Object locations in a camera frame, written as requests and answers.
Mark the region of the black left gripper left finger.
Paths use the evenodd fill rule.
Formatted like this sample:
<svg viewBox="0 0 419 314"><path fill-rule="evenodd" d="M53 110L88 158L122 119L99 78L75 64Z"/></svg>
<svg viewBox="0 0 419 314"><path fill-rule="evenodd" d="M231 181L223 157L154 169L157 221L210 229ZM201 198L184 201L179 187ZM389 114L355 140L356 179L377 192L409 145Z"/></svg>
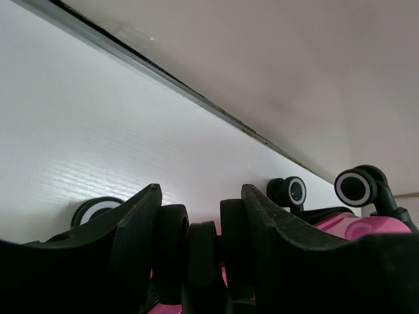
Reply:
<svg viewBox="0 0 419 314"><path fill-rule="evenodd" d="M139 313L162 203L150 184L122 205L45 242L1 242L2 313Z"/></svg>

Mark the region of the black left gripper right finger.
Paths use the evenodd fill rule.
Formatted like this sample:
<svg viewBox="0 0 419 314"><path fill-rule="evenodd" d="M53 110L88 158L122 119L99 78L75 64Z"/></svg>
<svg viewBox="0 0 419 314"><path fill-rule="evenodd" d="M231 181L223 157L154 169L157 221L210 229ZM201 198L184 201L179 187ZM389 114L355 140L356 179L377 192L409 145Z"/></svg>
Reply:
<svg viewBox="0 0 419 314"><path fill-rule="evenodd" d="M259 313L417 313L418 235L348 241L242 187Z"/></svg>

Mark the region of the pink hard-shell suitcase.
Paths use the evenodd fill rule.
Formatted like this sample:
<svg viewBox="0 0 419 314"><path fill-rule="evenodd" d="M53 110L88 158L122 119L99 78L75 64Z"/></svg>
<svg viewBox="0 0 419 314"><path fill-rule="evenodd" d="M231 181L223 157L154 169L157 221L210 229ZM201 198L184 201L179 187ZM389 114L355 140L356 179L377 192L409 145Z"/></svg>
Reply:
<svg viewBox="0 0 419 314"><path fill-rule="evenodd" d="M78 283L68 310L139 313L152 290L184 313L417 313L418 234L328 234L245 184L190 224L150 184L72 229L58 257Z"/></svg>

